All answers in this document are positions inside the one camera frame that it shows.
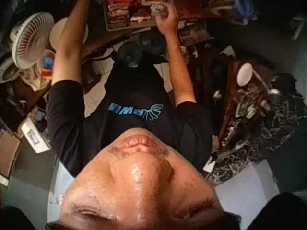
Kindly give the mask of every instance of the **lips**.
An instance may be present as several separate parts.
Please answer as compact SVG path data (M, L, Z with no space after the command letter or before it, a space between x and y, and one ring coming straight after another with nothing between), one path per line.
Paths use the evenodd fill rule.
M138 145L156 148L158 144L151 138L144 135L132 135L119 144L119 148L133 148Z

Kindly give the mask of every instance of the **hand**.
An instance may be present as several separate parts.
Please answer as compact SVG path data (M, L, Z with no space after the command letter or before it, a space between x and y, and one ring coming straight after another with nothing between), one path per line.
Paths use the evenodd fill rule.
M178 14L175 6L169 3L162 2L159 3L159 5L165 6L168 10L167 18L162 18L161 15L155 16L159 31L164 35L166 39L172 36L177 37Z

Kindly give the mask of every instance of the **fan grille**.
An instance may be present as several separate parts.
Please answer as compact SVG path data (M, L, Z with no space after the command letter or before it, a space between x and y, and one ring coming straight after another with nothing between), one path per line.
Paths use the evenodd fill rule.
M12 56L18 68L27 69L35 64L46 49L53 25L53 17L47 12L34 14L25 20L12 49Z

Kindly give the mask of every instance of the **sleeve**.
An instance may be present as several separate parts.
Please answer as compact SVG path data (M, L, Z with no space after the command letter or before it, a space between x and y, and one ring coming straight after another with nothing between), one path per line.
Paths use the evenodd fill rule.
M50 89L47 104L51 147L74 177L83 168L83 121L82 86L73 80L57 82Z
M202 172L212 151L212 126L209 109L194 102L183 102L177 106L176 110L195 135L194 155L191 163L198 171Z

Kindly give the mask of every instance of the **blue logo print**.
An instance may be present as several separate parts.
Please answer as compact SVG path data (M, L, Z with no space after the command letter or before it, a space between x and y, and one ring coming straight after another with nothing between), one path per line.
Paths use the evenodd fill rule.
M133 107L123 107L116 103L111 103L109 106L109 111L113 111L115 114L124 115L124 114L135 114L146 121L154 121L159 118L161 114L161 110L163 109L162 104L154 104L150 107L150 109L136 109Z

